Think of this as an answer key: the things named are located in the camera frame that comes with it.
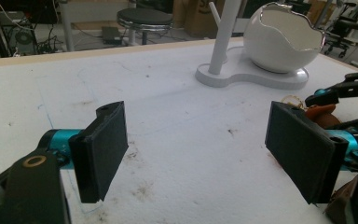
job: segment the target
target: chair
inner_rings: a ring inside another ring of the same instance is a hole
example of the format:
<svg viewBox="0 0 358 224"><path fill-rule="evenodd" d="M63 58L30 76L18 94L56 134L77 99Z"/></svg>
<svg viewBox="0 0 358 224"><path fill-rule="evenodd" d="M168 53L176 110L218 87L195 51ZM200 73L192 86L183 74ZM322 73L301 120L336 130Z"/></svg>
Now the chair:
<svg viewBox="0 0 358 224"><path fill-rule="evenodd" d="M342 16L342 14L349 8L353 7L352 3L345 3L344 10L340 13L338 20L334 23L333 29L330 34L332 34L332 40L326 41L324 43L325 46L329 46L329 48L324 52L325 55L328 55L333 48L343 49L341 53L339 53L338 57L343 58L347 53L350 45L345 43L345 37L351 32L351 30L358 30L358 23L356 23L356 19L348 18Z"/></svg>
<svg viewBox="0 0 358 224"><path fill-rule="evenodd" d="M117 13L117 23L142 32L142 45L146 45L148 32L168 31L172 28L172 16L150 8L126 8Z"/></svg>

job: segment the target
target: white table surface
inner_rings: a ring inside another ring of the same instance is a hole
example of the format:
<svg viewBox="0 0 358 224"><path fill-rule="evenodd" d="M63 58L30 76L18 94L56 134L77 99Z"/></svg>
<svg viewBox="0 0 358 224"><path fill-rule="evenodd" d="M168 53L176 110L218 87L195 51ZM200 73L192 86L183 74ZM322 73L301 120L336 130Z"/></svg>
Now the white table surface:
<svg viewBox="0 0 358 224"><path fill-rule="evenodd" d="M354 68L319 55L299 91L214 89L194 78L212 51L209 40L0 59L0 172L44 132L84 129L97 107L125 101L130 147L105 202L79 203L74 173L62 171L73 223L330 223L266 149L269 107ZM357 119L358 99L341 101L336 116Z"/></svg>

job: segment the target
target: lamp base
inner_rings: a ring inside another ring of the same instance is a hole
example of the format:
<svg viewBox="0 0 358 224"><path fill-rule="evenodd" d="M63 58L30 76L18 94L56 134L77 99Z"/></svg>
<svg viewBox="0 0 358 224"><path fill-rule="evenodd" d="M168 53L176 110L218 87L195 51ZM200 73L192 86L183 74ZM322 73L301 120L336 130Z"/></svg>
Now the lamp base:
<svg viewBox="0 0 358 224"><path fill-rule="evenodd" d="M306 69L278 74L256 66L245 53L244 47L227 50L227 60L219 75L209 73L209 63L197 68L196 79L207 86L222 88L234 82L253 82L262 86L282 90L299 90L305 86L309 74Z"/></svg>

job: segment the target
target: wire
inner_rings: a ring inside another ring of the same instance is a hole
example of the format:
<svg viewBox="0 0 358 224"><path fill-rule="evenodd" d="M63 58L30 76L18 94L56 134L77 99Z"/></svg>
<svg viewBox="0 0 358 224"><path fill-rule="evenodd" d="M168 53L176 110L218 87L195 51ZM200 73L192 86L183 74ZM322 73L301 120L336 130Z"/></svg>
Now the wire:
<svg viewBox="0 0 358 224"><path fill-rule="evenodd" d="M14 22L14 21L13 21L13 19L11 19L11 18L7 15L7 13L5 12L5 10L4 10L4 8L2 7L1 3L0 3L0 8L1 8L1 9L2 9L2 11L4 12L5 16L6 16L6 17L7 17L7 18L11 21L11 22L13 22L13 24L15 24L16 26L20 27L21 29L34 31L34 29L33 29L33 28L29 28L29 27L21 26L21 25L19 25L19 23L18 23L18 22Z"/></svg>
<svg viewBox="0 0 358 224"><path fill-rule="evenodd" d="M73 25L75 26L75 28L76 28L77 30L79 30L81 33L83 33L83 34L85 34L85 35L89 35L89 36L95 37L95 38L102 38L101 35L92 35L92 34L89 34L89 33L85 32L85 31L83 31L82 29L80 29L76 24L73 24Z"/></svg>

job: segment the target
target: stool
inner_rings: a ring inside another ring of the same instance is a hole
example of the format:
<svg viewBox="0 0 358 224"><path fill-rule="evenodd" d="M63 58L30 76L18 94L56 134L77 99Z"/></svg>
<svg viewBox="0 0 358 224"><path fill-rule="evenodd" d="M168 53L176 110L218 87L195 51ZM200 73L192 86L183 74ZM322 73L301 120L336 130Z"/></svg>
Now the stool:
<svg viewBox="0 0 358 224"><path fill-rule="evenodd" d="M118 24L142 32L142 45L146 45L147 32L168 31L172 16L149 8L126 8L117 13Z"/></svg>

